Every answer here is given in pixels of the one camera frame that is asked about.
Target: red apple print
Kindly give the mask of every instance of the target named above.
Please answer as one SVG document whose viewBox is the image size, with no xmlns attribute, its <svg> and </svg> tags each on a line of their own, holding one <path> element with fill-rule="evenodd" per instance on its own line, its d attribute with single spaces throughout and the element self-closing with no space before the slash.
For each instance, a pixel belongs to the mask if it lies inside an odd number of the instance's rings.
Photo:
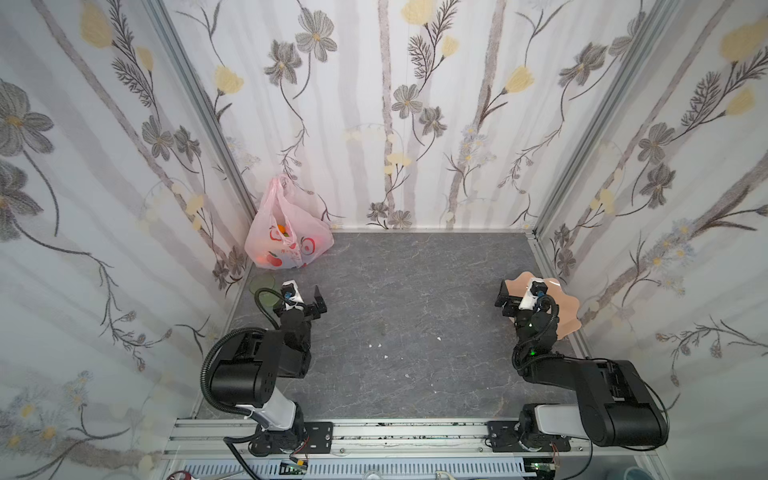
<svg viewBox="0 0 768 480">
<path fill-rule="evenodd" d="M 305 255 L 312 255 L 315 253 L 315 240 L 312 240 L 311 238 L 302 238 L 301 251 Z"/>
<path fill-rule="evenodd" d="M 272 263 L 274 266 L 280 266 L 283 264 L 283 261 L 277 258 L 277 255 L 272 252 L 269 252 L 269 255 L 266 256 L 266 261 Z"/>
</svg>

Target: floral wallpaper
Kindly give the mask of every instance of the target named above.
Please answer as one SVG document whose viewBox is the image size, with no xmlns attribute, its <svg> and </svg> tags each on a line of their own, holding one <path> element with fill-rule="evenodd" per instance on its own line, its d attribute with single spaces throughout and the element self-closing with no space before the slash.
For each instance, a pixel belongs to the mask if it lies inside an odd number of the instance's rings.
<svg viewBox="0 0 768 480">
<path fill-rule="evenodd" d="M 532 229 L 652 2 L 164 0 L 253 198 Z"/>
<path fill-rule="evenodd" d="M 249 219 L 140 4 L 15 2 L 0 43 L 3 476 L 148 478 Z"/>
<path fill-rule="evenodd" d="M 661 394 L 678 480 L 763 476 L 767 102 L 766 6 L 683 2 L 538 232 L 592 353 Z"/>
</svg>

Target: gray marble tabletop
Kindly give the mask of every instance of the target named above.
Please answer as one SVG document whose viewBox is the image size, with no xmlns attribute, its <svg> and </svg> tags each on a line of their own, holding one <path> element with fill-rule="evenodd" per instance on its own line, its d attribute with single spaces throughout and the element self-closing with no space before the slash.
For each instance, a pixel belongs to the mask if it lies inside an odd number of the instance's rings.
<svg viewBox="0 0 768 480">
<path fill-rule="evenodd" d="M 511 366 L 510 320 L 493 306 L 503 279 L 538 274 L 519 233 L 335 233 L 335 245 L 300 270 L 252 269 L 315 285 L 328 313 L 312 327 L 304 379 L 278 379 L 308 419 L 517 416 L 530 402 L 575 402 L 532 385 Z M 271 328 L 241 296 L 232 328 Z M 555 349 L 572 354 L 567 340 Z M 198 418 L 231 415 L 204 404 Z"/>
</svg>

